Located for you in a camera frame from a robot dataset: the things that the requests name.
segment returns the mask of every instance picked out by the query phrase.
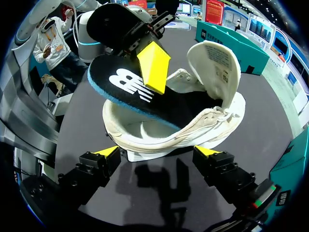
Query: black insole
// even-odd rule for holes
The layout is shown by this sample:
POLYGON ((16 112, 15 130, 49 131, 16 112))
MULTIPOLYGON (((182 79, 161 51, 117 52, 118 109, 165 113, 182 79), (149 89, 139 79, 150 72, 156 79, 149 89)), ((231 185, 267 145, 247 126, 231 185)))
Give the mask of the black insole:
POLYGON ((222 105, 222 100, 201 91, 177 93, 166 87, 163 95, 155 93, 144 86, 138 67, 117 56, 96 57, 90 64, 88 80, 112 102, 178 128, 185 127, 202 110, 222 105))

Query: display screen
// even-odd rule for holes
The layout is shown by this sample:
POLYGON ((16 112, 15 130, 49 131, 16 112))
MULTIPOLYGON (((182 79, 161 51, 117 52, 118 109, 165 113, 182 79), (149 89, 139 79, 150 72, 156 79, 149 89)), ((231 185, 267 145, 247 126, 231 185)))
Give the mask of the display screen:
POLYGON ((189 4, 183 4, 183 13, 190 13, 190 5, 189 4))
POLYGON ((191 6, 189 4, 180 3, 176 14, 183 16, 191 15, 191 6))
POLYGON ((179 3, 179 6, 177 8, 177 11, 182 11, 183 10, 183 4, 182 3, 179 3))
POLYGON ((271 27, 265 25, 264 23, 254 18, 251 18, 249 30, 257 34, 258 36, 260 36, 262 39, 264 39, 268 43, 270 42, 271 35, 273 32, 273 29, 271 27))
POLYGON ((201 12, 201 8, 199 6, 193 6, 193 16, 197 16, 198 12, 201 12))
POLYGON ((275 39, 274 44, 284 55, 288 51, 288 47, 278 38, 275 39))
POLYGON ((118 3, 118 4, 126 4, 129 5, 128 0, 114 0, 112 2, 118 3))
POLYGON ((299 74, 301 74, 303 72, 303 70, 304 70, 304 66, 301 64, 299 59, 294 54, 292 54, 291 62, 294 65, 294 67, 297 69, 299 74))
POLYGON ((309 75, 308 75, 307 71, 304 70, 303 73, 301 74, 301 76, 303 77, 306 85, 309 87, 309 75))

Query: teal display booth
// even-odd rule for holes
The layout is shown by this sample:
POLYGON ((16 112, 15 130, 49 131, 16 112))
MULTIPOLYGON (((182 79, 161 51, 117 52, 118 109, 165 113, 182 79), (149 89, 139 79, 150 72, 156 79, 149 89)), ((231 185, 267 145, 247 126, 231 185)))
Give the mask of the teal display booth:
POLYGON ((244 36, 211 23, 197 22, 196 40, 214 41, 230 48, 235 53, 243 73, 261 75, 269 59, 266 52, 244 36))
POLYGON ((278 216, 293 197, 308 166, 308 139, 309 128, 290 142, 280 160, 270 171, 270 179, 275 184, 280 185, 282 189, 267 210, 268 219, 266 223, 269 223, 274 217, 278 216))

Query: monitor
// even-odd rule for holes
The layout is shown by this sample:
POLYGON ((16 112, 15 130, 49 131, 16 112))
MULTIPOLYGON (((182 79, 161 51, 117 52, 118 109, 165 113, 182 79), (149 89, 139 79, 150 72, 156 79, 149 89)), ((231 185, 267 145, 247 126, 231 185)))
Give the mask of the monitor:
POLYGON ((274 45, 285 55, 288 47, 278 38, 275 39, 274 45))
POLYGON ((177 8, 177 11, 182 11, 183 10, 183 4, 182 3, 179 3, 179 6, 177 8))
POLYGON ((197 16, 197 13, 201 13, 201 7, 200 6, 193 6, 192 15, 197 16))
POLYGON ((183 4, 183 13, 190 13, 190 5, 189 4, 183 4))
POLYGON ((303 73, 301 74, 302 78, 304 79, 306 85, 309 87, 309 75, 308 72, 304 69, 303 73))
POLYGON ((301 62, 299 61, 299 59, 298 59, 294 54, 292 54, 291 62, 292 62, 292 64, 294 65, 294 67, 297 69, 297 71, 299 72, 299 74, 302 74, 302 73, 303 73, 303 70, 304 70, 304 66, 301 64, 301 62))

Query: shoelace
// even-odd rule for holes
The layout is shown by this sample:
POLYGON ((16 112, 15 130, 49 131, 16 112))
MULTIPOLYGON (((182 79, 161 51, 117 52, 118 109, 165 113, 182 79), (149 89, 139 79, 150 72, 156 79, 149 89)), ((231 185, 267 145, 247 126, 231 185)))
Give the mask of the shoelace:
POLYGON ((235 114, 233 112, 229 112, 228 109, 225 109, 225 110, 222 109, 220 106, 215 106, 213 109, 221 111, 221 112, 223 112, 225 114, 223 117, 219 117, 218 118, 218 122, 224 122, 224 121, 230 119, 231 117, 238 117, 239 116, 239 115, 237 115, 237 114, 235 114))

